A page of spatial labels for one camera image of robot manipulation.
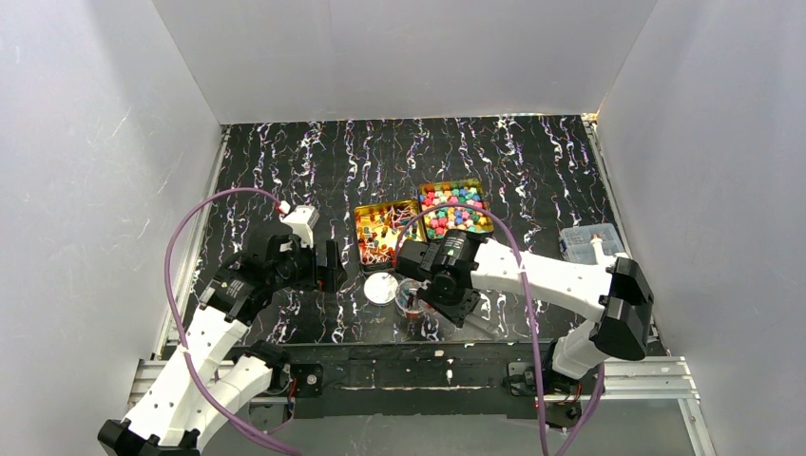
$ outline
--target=red wire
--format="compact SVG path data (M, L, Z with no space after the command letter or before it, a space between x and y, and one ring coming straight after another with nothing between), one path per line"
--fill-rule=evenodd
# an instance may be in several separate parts
M288 397L294 396L294 391L297 390L297 379L294 379L294 383L291 384L291 390L288 391Z
M574 403L579 402L580 396L582 396L582 383L580 383L579 388L577 388L577 395L574 397Z

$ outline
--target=enclosure floor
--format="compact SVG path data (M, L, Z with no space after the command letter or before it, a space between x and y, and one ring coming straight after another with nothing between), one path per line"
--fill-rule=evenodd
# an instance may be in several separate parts
M320 213L315 236L338 241L349 275L338 294L275 294L244 343L488 339L441 316L409 323L393 305L376 307L364 297L358 270L357 206L412 198L420 183L464 178L482 182L492 212L507 223L521 249L534 254L560 258L563 228L615 223L579 116L233 125L217 189L257 186L293 205L314 205ZM237 195L212 207L186 319L249 228L275 217L260 196ZM500 233L495 237L506 242ZM539 308L542 338L565 335L582 321L557 306ZM528 338L522 297L484 292L475 312L506 339Z

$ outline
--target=small plastic container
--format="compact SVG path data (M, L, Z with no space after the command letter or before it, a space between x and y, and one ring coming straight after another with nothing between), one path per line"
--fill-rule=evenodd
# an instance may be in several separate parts
M426 301L416 298L417 289L420 288L420 282L407 278L397 285L397 294L394 297L394 303L397 304L397 312L410 321L418 321L425 316L430 310Z
M424 183L419 187L417 199L420 209L426 209L446 202L464 202L480 205L489 210L489 204L478 179L449 180L447 182ZM471 209L446 209L442 216L431 212L424 218L426 237L429 240L441 239L449 229L492 233L492 220Z
M364 281L364 295L370 303L385 307L397 296L397 279L389 273L375 273Z
M605 255L613 256L624 251L624 245L612 223L576 226L560 232L560 252L571 263L596 264L590 240L596 235L602 240Z

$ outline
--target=clear plastic box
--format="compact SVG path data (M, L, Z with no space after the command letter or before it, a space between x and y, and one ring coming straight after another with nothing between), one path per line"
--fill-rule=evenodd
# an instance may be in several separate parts
M576 226L565 228L560 232L560 252L566 261L582 264L596 264L593 246L590 240L593 235L602 240L605 255L615 255L624 251L624 245L612 223Z

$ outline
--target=clear plastic cup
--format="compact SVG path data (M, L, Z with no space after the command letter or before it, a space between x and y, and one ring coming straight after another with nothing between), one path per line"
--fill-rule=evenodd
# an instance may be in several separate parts
M426 301L417 299L417 289L419 288L420 282L412 278L401 281L397 286L394 302L397 304L397 312L407 320L420 320L431 308Z

